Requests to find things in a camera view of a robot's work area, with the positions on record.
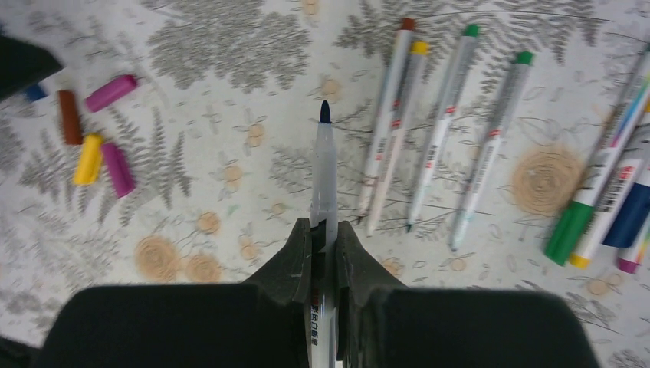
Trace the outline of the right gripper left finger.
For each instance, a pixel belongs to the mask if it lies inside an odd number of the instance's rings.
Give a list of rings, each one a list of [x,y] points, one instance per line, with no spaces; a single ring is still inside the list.
[[[310,223],[235,284],[90,287],[63,307],[38,367],[306,367]]]

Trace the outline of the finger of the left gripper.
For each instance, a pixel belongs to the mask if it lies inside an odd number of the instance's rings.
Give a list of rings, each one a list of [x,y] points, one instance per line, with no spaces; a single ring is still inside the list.
[[[1,36],[1,102],[63,69],[45,48]]]

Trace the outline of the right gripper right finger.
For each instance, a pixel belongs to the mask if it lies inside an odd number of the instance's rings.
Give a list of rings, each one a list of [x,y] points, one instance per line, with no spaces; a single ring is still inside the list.
[[[338,226],[345,367],[596,367],[567,303],[542,291],[409,287]]]

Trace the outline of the blue pen cap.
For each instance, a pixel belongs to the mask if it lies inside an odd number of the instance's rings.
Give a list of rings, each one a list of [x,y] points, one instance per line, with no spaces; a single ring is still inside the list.
[[[30,102],[35,102],[46,98],[48,93],[40,84],[34,84],[25,89],[24,95]]]

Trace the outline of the brown pen cap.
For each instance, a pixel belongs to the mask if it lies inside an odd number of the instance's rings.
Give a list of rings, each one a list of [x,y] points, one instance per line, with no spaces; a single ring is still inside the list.
[[[59,90],[57,92],[57,98],[60,107],[61,130],[64,142],[67,145],[82,145],[84,135],[74,92],[72,90]]]

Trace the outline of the magenta pen cap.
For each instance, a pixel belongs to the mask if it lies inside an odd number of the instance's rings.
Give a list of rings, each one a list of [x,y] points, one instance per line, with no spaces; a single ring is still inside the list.
[[[91,113],[96,113],[108,107],[115,101],[134,91],[138,86],[135,76],[124,74],[92,92],[86,99],[85,104]]]

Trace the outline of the yellow pen cap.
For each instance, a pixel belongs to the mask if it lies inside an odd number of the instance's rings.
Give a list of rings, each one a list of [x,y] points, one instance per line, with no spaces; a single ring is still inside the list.
[[[92,133],[84,137],[77,168],[73,177],[76,186],[88,186],[97,181],[102,163],[103,137]]]

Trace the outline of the purple pen cap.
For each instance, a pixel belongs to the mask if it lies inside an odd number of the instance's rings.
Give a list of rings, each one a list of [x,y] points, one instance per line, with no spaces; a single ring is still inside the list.
[[[117,198],[127,196],[136,188],[136,183],[122,150],[115,143],[103,143],[100,150]]]

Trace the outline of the dark green end marker pen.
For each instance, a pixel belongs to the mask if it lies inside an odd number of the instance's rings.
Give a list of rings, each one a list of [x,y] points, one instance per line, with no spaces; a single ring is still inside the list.
[[[449,239],[449,248],[452,252],[456,252],[464,241],[468,226],[487,184],[491,167],[501,147],[504,134],[513,121],[513,115],[527,82],[533,59],[533,52],[519,52],[501,85],[493,112],[487,121],[481,151],[453,223]]]

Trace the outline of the yellow cap marker pen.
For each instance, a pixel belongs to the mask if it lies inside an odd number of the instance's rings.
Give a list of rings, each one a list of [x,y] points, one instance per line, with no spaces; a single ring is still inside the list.
[[[386,150],[382,174],[376,186],[373,204],[366,223],[366,235],[371,237],[375,232],[382,209],[388,195],[392,176],[402,149],[405,136],[405,126],[411,121],[415,109],[415,99],[418,94],[419,82],[425,69],[428,55],[428,43],[416,41],[412,44],[408,64],[402,79],[402,84],[396,99],[396,108],[390,126],[389,144]]]

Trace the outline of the brown marker pen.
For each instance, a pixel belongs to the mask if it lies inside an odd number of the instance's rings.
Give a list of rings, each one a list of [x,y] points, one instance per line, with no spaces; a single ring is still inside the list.
[[[364,164],[358,212],[356,215],[357,224],[360,224],[369,212],[370,201],[378,179],[379,166],[382,162],[383,150],[386,144],[386,135],[392,121],[396,95],[399,91],[414,29],[415,20],[413,18],[403,18],[402,24],[396,32],[392,55],[380,89],[376,115],[373,122],[373,135]]]

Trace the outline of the green cap marker pen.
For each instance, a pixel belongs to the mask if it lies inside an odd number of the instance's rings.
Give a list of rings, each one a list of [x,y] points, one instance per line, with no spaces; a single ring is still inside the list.
[[[422,160],[409,206],[407,232],[410,232],[415,226],[433,175],[438,167],[438,157],[444,147],[447,129],[458,108],[458,101],[478,44],[480,29],[481,27],[477,24],[470,24],[465,28],[446,69],[445,78],[436,100],[437,110],[432,130],[423,146]]]

